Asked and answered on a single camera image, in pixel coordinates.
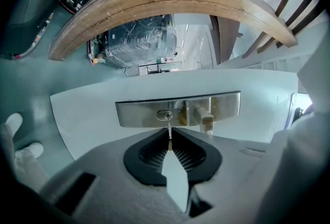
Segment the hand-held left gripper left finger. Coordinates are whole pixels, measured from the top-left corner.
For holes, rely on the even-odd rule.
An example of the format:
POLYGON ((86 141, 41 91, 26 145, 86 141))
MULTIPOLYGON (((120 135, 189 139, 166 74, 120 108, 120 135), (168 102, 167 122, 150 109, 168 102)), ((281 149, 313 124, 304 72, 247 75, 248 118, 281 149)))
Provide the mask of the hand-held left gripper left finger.
POLYGON ((141 184, 124 165, 129 147, 164 133, 142 132, 91 149, 54 175, 41 197, 77 223, 184 223, 165 187, 141 184))

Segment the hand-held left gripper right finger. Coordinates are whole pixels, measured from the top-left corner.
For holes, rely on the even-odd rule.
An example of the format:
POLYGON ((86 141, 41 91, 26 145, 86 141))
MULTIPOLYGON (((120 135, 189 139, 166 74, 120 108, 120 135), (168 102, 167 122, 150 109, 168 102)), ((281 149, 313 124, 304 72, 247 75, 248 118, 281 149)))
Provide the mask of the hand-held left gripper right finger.
POLYGON ((207 181, 193 186, 198 204, 210 209, 187 220, 187 223, 256 223, 262 199, 274 177, 274 144, 240 141, 199 132, 174 129, 202 148, 214 147, 220 157, 206 155, 203 169, 220 163, 207 181))

